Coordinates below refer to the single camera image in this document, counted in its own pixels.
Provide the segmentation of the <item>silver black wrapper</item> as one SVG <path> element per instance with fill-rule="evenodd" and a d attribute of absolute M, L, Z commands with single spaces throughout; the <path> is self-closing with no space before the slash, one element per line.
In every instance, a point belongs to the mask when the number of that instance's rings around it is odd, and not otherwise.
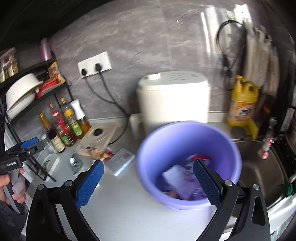
<path fill-rule="evenodd" d="M 71 158 L 69 159 L 69 163 L 70 163 L 70 166 L 72 168 L 74 175 L 79 173 L 79 171 L 81 170 L 81 168 L 83 166 L 83 162 L 81 161 L 81 159 L 78 157 L 78 155 L 76 153 L 74 153 L 71 156 Z"/>

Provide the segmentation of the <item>brown paper bag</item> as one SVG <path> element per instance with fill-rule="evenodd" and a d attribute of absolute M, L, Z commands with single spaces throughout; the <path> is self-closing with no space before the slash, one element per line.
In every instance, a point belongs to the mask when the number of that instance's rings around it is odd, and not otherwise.
<path fill-rule="evenodd" d="M 108 159 L 111 157 L 110 154 L 106 153 L 105 151 L 100 151 L 98 149 L 89 150 L 89 154 L 93 159 L 100 160 L 100 161 L 104 161 L 105 159 Z"/>

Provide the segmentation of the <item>red wrapper scrap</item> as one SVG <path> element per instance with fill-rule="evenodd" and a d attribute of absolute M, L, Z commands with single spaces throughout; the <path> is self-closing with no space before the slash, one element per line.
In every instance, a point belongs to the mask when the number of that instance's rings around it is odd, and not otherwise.
<path fill-rule="evenodd" d="M 113 153 L 111 150 L 109 150 L 109 149 L 107 149 L 107 150 L 105 151 L 105 153 L 106 153 L 107 155 L 109 155 L 109 156 L 114 156 L 114 153 Z"/>

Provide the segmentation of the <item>clear plastic packet with label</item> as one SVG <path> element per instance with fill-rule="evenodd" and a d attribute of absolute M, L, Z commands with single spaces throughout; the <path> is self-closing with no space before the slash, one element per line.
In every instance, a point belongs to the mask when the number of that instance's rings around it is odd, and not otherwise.
<path fill-rule="evenodd" d="M 134 159 L 135 154 L 122 148 L 106 162 L 106 167 L 112 172 L 114 176 L 118 176 Z"/>

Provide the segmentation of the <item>black kitchen rack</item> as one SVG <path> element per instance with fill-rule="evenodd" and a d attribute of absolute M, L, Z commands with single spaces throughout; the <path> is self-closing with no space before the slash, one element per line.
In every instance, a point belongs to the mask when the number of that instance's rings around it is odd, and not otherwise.
<path fill-rule="evenodd" d="M 29 92 L 24 95 L 11 107 L 10 110 L 7 110 L 7 91 L 16 81 L 29 73 L 33 73 L 40 81 L 43 81 L 43 84 L 40 87 L 36 88 L 35 91 Z M 8 79 L 1 81 L 1 108 L 6 114 L 6 124 L 16 143 L 20 143 L 21 140 L 18 137 L 18 134 L 15 132 L 14 124 L 17 123 L 18 120 L 34 106 L 36 106 L 52 94 L 56 95 L 56 92 L 62 88 L 66 88 L 68 90 L 70 100 L 72 101 L 73 96 L 70 90 L 70 85 L 61 74 L 56 58 L 51 58 L 49 60 L 32 65 L 26 69 L 17 72 Z"/>

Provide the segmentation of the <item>white tray with green packet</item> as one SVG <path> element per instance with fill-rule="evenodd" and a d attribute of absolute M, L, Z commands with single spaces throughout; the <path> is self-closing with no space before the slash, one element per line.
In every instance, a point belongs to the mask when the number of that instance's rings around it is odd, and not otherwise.
<path fill-rule="evenodd" d="M 44 152 L 43 154 L 39 154 L 37 156 L 38 163 L 42 166 L 42 168 L 53 177 L 53 173 L 58 166 L 60 158 L 57 154 L 49 154 Z M 43 173 L 40 169 L 38 170 L 37 175 L 45 182 L 48 182 L 51 178 Z"/>

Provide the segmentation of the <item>small clear jar white lid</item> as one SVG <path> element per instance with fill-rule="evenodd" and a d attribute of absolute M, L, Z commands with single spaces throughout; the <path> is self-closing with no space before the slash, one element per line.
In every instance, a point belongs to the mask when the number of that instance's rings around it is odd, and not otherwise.
<path fill-rule="evenodd" d="M 45 148 L 50 154 L 57 154 L 57 150 L 53 146 L 46 133 L 41 136 L 41 141 L 45 144 Z"/>

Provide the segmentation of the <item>dark soy sauce bottle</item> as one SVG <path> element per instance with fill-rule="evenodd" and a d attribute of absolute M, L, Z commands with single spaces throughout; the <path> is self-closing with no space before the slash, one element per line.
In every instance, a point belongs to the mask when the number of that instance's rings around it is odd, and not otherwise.
<path fill-rule="evenodd" d="M 57 131 L 53 128 L 53 126 L 49 123 L 47 120 L 45 114 L 43 111 L 39 113 L 39 119 L 42 123 L 42 126 L 44 127 L 46 134 L 48 138 L 50 139 L 52 145 L 56 149 L 57 152 L 62 153 L 66 149 L 64 143 L 60 139 L 59 135 L 57 134 Z"/>

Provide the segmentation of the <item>beige induction cooker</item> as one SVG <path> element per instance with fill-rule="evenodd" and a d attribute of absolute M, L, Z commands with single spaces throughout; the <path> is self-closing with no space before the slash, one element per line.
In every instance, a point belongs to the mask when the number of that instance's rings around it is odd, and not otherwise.
<path fill-rule="evenodd" d="M 104 151 L 110 143 L 115 131 L 116 123 L 95 124 L 85 134 L 76 147 L 76 153 L 80 156 L 91 156 L 90 150 Z"/>

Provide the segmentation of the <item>purple plastic bucket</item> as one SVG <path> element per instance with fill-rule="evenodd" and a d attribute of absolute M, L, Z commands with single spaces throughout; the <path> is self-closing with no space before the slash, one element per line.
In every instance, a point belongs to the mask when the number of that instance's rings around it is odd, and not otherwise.
<path fill-rule="evenodd" d="M 197 121 L 179 121 L 150 133 L 137 151 L 137 174 L 145 190 L 157 202 L 176 210 L 199 210 L 210 206 L 207 198 L 180 200 L 169 197 L 162 174 L 175 165 L 184 166 L 189 156 L 208 156 L 208 168 L 222 179 L 239 180 L 242 160 L 238 147 L 221 129 Z"/>

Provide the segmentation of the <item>red cap oil bottle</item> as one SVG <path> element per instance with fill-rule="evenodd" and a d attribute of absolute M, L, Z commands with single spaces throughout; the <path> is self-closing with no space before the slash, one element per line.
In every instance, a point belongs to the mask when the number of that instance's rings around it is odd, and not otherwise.
<path fill-rule="evenodd" d="M 52 113 L 53 124 L 61 140 L 67 147 L 72 147 L 77 142 L 74 132 L 70 128 L 67 121 L 64 119 L 62 113 L 57 108 L 55 108 L 53 103 L 50 103 L 49 107 Z"/>

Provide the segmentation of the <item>stainless steel sink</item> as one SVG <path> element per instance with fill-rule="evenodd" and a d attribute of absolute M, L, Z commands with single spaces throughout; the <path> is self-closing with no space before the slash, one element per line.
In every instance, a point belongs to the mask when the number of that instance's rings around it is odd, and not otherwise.
<path fill-rule="evenodd" d="M 260 187 L 267 208 L 271 208 L 283 199 L 281 184 L 287 184 L 288 178 L 275 150 L 269 150 L 267 159 L 258 155 L 262 142 L 256 140 L 235 142 L 242 159 L 242 170 L 237 184 L 241 187 Z"/>

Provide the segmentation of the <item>white bowl on rack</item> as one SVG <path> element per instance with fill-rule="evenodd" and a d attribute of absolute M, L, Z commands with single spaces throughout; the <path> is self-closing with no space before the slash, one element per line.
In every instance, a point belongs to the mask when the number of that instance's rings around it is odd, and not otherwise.
<path fill-rule="evenodd" d="M 43 81 L 40 81 L 33 73 L 29 73 L 16 81 L 6 93 L 6 107 L 10 110 L 11 107 L 24 95 L 35 91 L 40 87 Z"/>

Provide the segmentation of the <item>white cap oil dispenser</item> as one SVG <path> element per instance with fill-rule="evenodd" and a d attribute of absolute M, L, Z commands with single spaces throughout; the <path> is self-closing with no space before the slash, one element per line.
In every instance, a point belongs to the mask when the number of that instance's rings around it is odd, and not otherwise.
<path fill-rule="evenodd" d="M 89 124 L 89 122 L 86 118 L 86 114 L 85 114 L 84 110 L 81 108 L 79 99 L 73 100 L 72 102 L 70 102 L 70 104 L 74 110 L 76 119 L 77 119 L 81 129 L 83 130 L 83 133 L 86 134 L 90 130 L 91 125 Z"/>

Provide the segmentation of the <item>yellow cap green label bottle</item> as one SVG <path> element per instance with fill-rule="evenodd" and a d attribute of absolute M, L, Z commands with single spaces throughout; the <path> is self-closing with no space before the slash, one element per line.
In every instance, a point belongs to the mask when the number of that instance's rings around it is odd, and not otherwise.
<path fill-rule="evenodd" d="M 71 104 L 66 101 L 65 97 L 61 97 L 60 102 L 63 115 L 72 128 L 74 135 L 76 136 L 76 138 L 82 139 L 84 137 L 84 132 L 77 121 L 74 109 L 72 108 Z"/>

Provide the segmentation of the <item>yellow detergent bottle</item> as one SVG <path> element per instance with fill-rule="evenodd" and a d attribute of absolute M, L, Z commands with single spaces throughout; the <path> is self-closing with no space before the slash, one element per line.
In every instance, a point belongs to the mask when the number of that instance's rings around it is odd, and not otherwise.
<path fill-rule="evenodd" d="M 255 84 L 247 82 L 241 75 L 236 76 L 227 118 L 230 126 L 248 126 L 258 101 L 258 95 L 259 89 Z"/>

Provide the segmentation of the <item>white rice cooker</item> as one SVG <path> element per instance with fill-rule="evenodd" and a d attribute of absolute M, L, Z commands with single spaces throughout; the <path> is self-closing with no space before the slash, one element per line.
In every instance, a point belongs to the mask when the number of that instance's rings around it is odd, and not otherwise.
<path fill-rule="evenodd" d="M 211 86 L 208 78 L 194 71 L 168 71 L 147 75 L 138 82 L 140 113 L 129 123 L 136 139 L 142 133 L 176 121 L 208 122 Z"/>

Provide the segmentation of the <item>hanging white cloths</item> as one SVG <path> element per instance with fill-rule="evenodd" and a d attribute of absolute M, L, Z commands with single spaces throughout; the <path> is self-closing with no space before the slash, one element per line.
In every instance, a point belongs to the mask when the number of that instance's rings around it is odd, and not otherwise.
<path fill-rule="evenodd" d="M 243 69 L 245 80 L 257 86 L 267 95 L 276 97 L 280 83 L 280 60 L 265 28 L 254 27 L 245 21 L 246 55 Z"/>

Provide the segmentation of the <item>white double wall socket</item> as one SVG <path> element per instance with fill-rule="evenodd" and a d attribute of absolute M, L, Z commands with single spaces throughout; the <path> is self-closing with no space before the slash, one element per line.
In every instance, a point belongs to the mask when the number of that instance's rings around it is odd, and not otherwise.
<path fill-rule="evenodd" d="M 110 63 L 110 59 L 107 51 L 78 62 L 77 66 L 78 66 L 80 77 L 81 78 L 84 77 L 84 75 L 82 74 L 83 69 L 85 69 L 87 72 L 86 76 L 92 76 L 99 73 L 96 70 L 96 67 L 95 67 L 96 64 L 101 65 L 102 72 L 111 70 L 112 67 L 111 67 L 111 63 Z"/>

